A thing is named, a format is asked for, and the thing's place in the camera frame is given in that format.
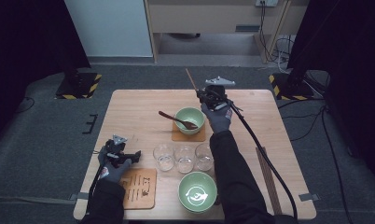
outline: gray carpet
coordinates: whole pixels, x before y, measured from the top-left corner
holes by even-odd
[[[235,89],[272,90],[269,75],[277,68],[189,67],[198,87],[205,79],[224,77],[236,81]],[[108,102],[118,89],[192,89],[185,67],[105,66],[91,71],[103,75],[90,99],[55,99],[63,74],[32,83],[14,119],[0,138],[0,197],[38,197],[67,200],[78,193],[89,164]],[[314,74],[324,79],[322,73]],[[277,101],[284,105],[287,101]],[[324,101],[307,101],[280,109],[283,117],[317,114]],[[90,115],[98,114],[91,134]],[[315,117],[285,118],[290,139],[307,133]],[[375,223],[375,178],[359,159],[351,158],[331,116],[325,125],[340,167],[346,202],[354,223]],[[304,224],[348,223],[340,185],[321,117],[310,133],[293,141],[309,191],[321,200],[314,202],[317,217]],[[76,223],[73,204],[0,203],[0,223]]]

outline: power outlet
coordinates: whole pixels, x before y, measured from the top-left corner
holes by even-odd
[[[278,0],[257,0],[256,6],[257,7],[276,7],[278,4]]]

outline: green bowl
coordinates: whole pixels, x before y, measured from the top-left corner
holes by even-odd
[[[184,207],[193,213],[202,213],[211,208],[216,200],[215,181],[203,172],[185,175],[178,187],[178,197]]]
[[[185,107],[180,109],[178,112],[176,112],[175,118],[183,120],[183,121],[189,121],[198,127],[194,130],[188,130],[182,123],[179,121],[176,121],[175,124],[178,127],[179,131],[184,134],[194,134],[200,131],[202,128],[202,125],[204,124],[204,114],[201,112],[200,109],[195,107]]]

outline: person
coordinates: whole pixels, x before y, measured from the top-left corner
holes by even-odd
[[[263,195],[229,130],[232,110],[227,105],[212,111],[201,104],[201,111],[210,122],[213,134],[210,148],[214,156],[216,185],[225,214],[226,224],[297,224],[291,216],[273,216],[267,212]],[[121,223],[123,220],[124,188],[118,184],[130,167],[126,161],[119,168],[105,164],[94,191],[89,212],[81,223]]]

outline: tabletop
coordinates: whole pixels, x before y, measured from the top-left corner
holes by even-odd
[[[273,166],[293,195],[299,219],[314,218],[316,211],[313,202],[300,200],[299,195],[309,193],[309,191],[272,92],[268,90],[227,90],[226,94],[237,107],[243,110],[241,113],[244,119],[257,136],[260,144],[266,148]],[[161,117],[158,113],[161,110],[174,115],[176,111],[186,106],[200,108],[200,102],[194,90],[114,91],[94,150],[100,150],[105,142],[111,139],[113,134],[116,134],[128,139],[124,149],[125,153],[142,151],[140,161],[133,164],[132,168],[156,168],[152,154],[156,145],[171,143],[196,147],[202,143],[173,141],[172,121]],[[209,142],[212,130],[208,120],[205,121],[205,125],[206,138],[204,142]],[[269,213],[274,214],[254,140],[236,115],[232,117],[230,130],[263,193]],[[89,192],[98,166],[97,155],[93,154],[80,192]],[[207,174],[215,176],[214,169]],[[202,214],[192,214],[183,207],[177,196],[178,183],[183,176],[177,172],[176,167],[167,172],[157,170],[155,206],[151,209],[126,210],[124,218],[130,220],[222,220],[224,214],[221,205],[214,205],[209,211]],[[293,209],[284,188],[275,177],[274,182],[282,212],[292,216]],[[84,217],[86,205],[87,200],[77,200],[74,218],[80,220]]]

